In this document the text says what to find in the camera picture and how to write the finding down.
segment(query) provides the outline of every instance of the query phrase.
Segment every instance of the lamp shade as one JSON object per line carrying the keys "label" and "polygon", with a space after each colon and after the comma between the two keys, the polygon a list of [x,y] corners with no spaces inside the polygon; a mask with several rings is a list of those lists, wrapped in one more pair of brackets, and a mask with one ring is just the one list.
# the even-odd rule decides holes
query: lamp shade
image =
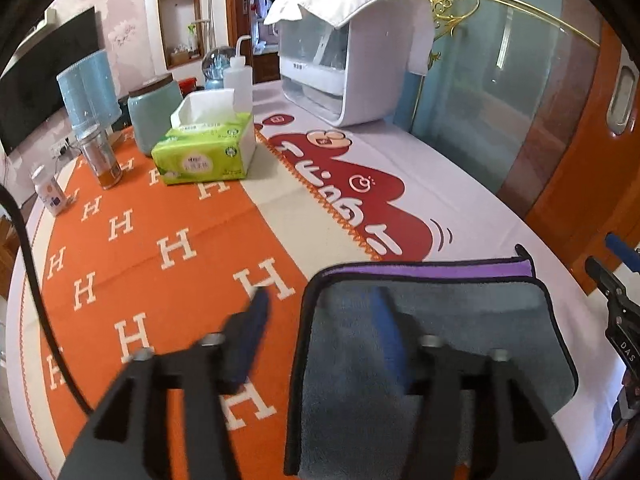
{"label": "lamp shade", "polygon": [[106,51],[74,63],[57,80],[76,135],[89,129],[104,130],[122,114]]}

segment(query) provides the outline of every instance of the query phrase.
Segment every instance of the power outlet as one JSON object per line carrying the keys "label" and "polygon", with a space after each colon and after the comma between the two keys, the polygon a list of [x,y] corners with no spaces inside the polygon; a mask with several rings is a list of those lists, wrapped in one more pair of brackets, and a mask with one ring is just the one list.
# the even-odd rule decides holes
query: power outlet
{"label": "power outlet", "polygon": [[69,139],[66,137],[65,139],[60,139],[58,142],[53,143],[49,149],[51,158],[58,158],[60,156],[60,150],[63,146],[66,146],[68,142]]}

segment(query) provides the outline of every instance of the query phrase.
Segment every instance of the plastic container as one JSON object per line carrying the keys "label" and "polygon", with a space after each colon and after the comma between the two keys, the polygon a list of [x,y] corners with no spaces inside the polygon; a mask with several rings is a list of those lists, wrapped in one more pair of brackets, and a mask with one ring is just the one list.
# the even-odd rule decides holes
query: plastic container
{"label": "plastic container", "polygon": [[46,168],[39,166],[31,179],[44,206],[53,216],[58,216],[66,208],[67,198],[55,176],[49,176]]}
{"label": "plastic container", "polygon": [[171,74],[158,76],[129,93],[129,115],[136,144],[149,156],[171,129],[171,114],[182,103],[182,92]]}
{"label": "plastic container", "polygon": [[240,44],[251,40],[251,36],[240,36],[236,44],[236,55],[230,60],[230,67],[223,74],[225,88],[234,90],[234,111],[237,114],[254,111],[254,69],[245,65],[244,56],[240,56]]}

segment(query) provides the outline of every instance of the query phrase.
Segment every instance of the black screen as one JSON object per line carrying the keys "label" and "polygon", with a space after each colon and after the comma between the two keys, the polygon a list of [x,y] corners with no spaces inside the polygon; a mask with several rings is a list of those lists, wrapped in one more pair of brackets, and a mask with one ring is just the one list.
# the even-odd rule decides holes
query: black screen
{"label": "black screen", "polygon": [[0,78],[0,140],[7,155],[64,106],[56,76],[97,50],[92,7],[44,37]]}

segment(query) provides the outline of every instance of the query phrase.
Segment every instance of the orange tablecloth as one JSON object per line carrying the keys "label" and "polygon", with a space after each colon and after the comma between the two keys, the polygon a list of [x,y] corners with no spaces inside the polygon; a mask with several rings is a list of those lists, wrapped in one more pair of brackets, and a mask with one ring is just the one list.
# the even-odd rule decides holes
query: orange tablecloth
{"label": "orange tablecloth", "polygon": [[[226,401],[226,414],[243,477],[281,476],[286,385],[305,275],[240,182],[167,187],[132,133],[116,154],[125,173],[110,190],[100,189],[84,160],[77,161],[66,185],[74,204],[56,219],[47,250],[44,301],[70,370],[95,406],[136,349],[186,348],[241,310],[252,285],[271,283],[272,314],[255,372]],[[280,164],[260,144],[252,178]],[[367,256],[316,198],[305,201],[310,195],[299,181],[287,172],[280,177],[284,182],[276,177],[271,184],[298,188],[307,206],[332,224],[340,238],[333,254]],[[329,243],[331,235],[324,235]],[[346,251],[340,243],[349,245]],[[60,384],[44,337],[41,346],[47,399],[66,455],[86,417]],[[186,478],[179,396],[170,402],[177,479]]]}

